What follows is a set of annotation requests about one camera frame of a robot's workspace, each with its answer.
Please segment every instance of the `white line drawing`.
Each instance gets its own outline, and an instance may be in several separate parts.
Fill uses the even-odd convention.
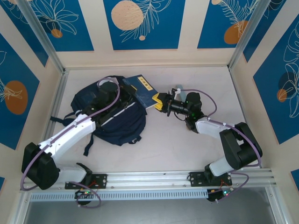
[[[171,3],[167,0],[122,0],[112,9],[111,17],[115,26],[122,30],[122,42],[130,38],[144,41],[155,23],[159,25],[158,13]]]
[[[284,102],[289,99],[290,102],[290,118],[299,115],[299,22],[292,31],[284,53],[284,61],[286,62],[285,70],[287,72],[287,81],[278,91],[278,100]]]
[[[21,20],[23,23],[28,24],[14,0],[1,0],[3,4],[10,10],[11,14]]]
[[[1,0],[8,7],[10,12],[22,22],[27,23],[14,0]],[[64,0],[27,0],[35,12],[38,20],[46,33],[52,34],[56,38],[61,38],[62,31],[70,32],[74,35],[77,30],[72,24],[78,20],[79,15],[69,10],[65,10]]]
[[[212,0],[212,4],[222,7],[222,11],[229,18],[230,23],[238,28],[238,36],[240,37],[245,29],[245,21],[253,13],[259,1],[252,0],[249,3],[249,0],[247,0],[244,7],[240,6],[239,0]]]
[[[0,65],[2,65],[2,63],[4,62],[5,55],[6,55],[5,51],[0,51],[0,57],[3,58],[3,60],[0,62]],[[16,98],[22,99],[22,96],[20,96],[21,93],[22,93],[22,90],[16,92],[16,91],[9,89],[8,87],[6,87],[3,84],[3,82],[0,79],[0,102],[2,102],[5,98],[9,99],[9,97],[16,97]]]
[[[271,0],[271,2],[269,3],[265,13],[263,14],[266,18],[269,17],[269,13],[270,11],[276,11],[279,10],[280,7],[282,6],[282,3],[284,2],[284,0]]]

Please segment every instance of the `navy blue backpack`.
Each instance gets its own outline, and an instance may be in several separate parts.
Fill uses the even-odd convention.
[[[122,81],[125,77],[122,76],[109,76],[116,78],[119,85],[125,85]],[[74,119],[70,118],[72,115],[78,116],[80,112],[85,109],[98,95],[99,88],[97,82],[83,88],[74,97],[71,102],[73,109],[72,113],[67,114],[64,119],[51,117],[52,121],[62,123],[68,126]],[[139,101],[133,97],[129,105],[125,109],[120,108],[109,114],[113,119],[97,127],[92,133],[90,142],[85,147],[84,154],[88,156],[90,147],[93,145],[93,136],[97,136],[111,144],[121,146],[125,143],[135,144],[141,140],[140,133],[145,127],[147,115],[145,108]]]

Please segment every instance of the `black cable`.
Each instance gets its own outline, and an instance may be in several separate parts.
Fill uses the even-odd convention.
[[[174,114],[174,116],[175,116],[177,119],[179,119],[180,121],[185,121],[185,120],[186,120],[186,117],[185,117],[185,119],[183,120],[183,119],[179,118],[179,117],[176,115],[175,112],[173,112],[173,114]]]

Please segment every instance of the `white floor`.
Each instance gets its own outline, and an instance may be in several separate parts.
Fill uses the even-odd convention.
[[[244,121],[242,111],[227,67],[155,68],[127,67],[97,70],[71,70],[58,117],[72,112],[74,94],[87,85],[109,75],[126,77],[143,74],[158,92],[167,92],[177,84],[185,89],[200,89],[210,94],[218,105],[213,119],[226,123]],[[202,111],[214,110],[212,102],[201,95]],[[83,156],[90,136],[84,137],[64,154],[63,162],[81,162],[93,172],[139,172],[198,170],[222,157],[221,142],[212,137],[188,131],[185,123],[173,114],[167,117],[154,108],[148,109],[142,140],[121,147],[94,138],[88,157]],[[55,133],[63,128],[56,124]]]

